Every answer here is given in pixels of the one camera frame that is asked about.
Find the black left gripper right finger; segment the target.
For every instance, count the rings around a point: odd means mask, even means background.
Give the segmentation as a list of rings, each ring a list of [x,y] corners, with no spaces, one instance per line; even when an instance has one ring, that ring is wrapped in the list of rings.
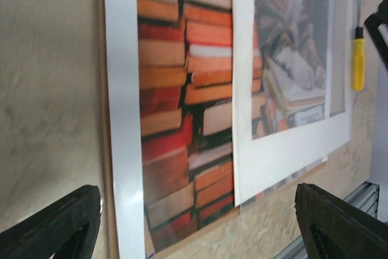
[[[343,200],[314,184],[299,184],[296,218],[309,258],[387,258],[387,225],[369,215],[353,217]]]

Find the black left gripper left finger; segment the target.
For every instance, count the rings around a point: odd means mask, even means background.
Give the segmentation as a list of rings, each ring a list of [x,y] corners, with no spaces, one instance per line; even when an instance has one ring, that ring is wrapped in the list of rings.
[[[99,187],[81,186],[1,232],[1,258],[91,258],[100,223]]]

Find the white mat board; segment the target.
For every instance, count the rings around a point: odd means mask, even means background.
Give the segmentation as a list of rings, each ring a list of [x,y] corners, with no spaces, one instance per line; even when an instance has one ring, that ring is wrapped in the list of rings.
[[[343,91],[327,87],[326,98],[342,96],[344,112],[306,126],[253,139],[252,61],[254,0],[233,4],[233,165],[235,204],[241,205],[280,180],[328,154],[350,140],[352,123],[352,40],[355,0],[329,0],[327,74],[344,71]]]

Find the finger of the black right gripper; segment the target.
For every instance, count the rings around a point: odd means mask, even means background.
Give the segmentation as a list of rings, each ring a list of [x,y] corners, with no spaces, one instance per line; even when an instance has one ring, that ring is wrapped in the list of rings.
[[[364,25],[387,70],[387,0],[383,0],[375,13],[372,13]]]

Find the yellow black pen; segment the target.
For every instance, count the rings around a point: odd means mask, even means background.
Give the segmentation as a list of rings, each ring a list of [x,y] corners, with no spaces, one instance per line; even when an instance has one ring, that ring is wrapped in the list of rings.
[[[353,39],[353,76],[352,88],[359,92],[364,88],[365,80],[365,51],[364,51],[364,30],[361,23],[361,6],[363,0],[356,0],[356,27]]]

